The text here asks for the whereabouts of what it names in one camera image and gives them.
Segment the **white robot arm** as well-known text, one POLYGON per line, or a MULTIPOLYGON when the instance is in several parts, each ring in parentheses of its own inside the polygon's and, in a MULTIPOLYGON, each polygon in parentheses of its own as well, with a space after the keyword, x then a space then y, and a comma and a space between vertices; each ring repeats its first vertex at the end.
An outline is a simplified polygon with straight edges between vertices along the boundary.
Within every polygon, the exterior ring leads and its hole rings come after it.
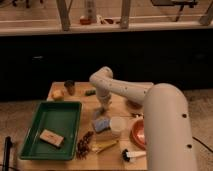
POLYGON ((180 89, 116 80, 109 67, 93 73, 89 82, 102 106, 114 93, 143 107, 148 171, 198 171, 188 102, 180 89))

